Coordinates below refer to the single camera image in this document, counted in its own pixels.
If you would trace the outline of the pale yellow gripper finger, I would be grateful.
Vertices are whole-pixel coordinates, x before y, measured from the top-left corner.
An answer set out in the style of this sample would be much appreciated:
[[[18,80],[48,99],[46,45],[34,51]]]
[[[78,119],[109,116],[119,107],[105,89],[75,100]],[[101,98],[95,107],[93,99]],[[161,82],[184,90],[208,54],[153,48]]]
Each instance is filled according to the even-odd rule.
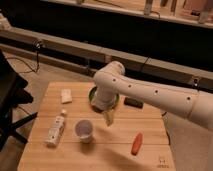
[[[103,117],[105,119],[106,125],[110,126],[114,122],[114,110],[106,110],[103,112]]]

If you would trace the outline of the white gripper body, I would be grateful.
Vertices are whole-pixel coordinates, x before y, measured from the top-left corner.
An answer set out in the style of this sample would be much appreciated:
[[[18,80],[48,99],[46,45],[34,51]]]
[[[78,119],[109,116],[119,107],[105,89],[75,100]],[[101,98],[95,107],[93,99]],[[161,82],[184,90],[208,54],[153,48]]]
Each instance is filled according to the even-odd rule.
[[[116,105],[117,95],[114,93],[101,93],[96,92],[93,99],[92,105],[99,110],[109,110]]]

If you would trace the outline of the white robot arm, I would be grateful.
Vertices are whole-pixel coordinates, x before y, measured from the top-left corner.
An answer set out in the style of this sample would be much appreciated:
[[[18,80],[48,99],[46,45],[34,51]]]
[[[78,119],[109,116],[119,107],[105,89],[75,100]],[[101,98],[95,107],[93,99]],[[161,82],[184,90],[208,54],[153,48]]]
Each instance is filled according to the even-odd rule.
[[[140,81],[125,76],[125,68],[112,61],[93,77],[97,90],[93,105],[110,109],[117,94],[134,98],[164,111],[176,114],[213,132],[213,94],[190,89]]]

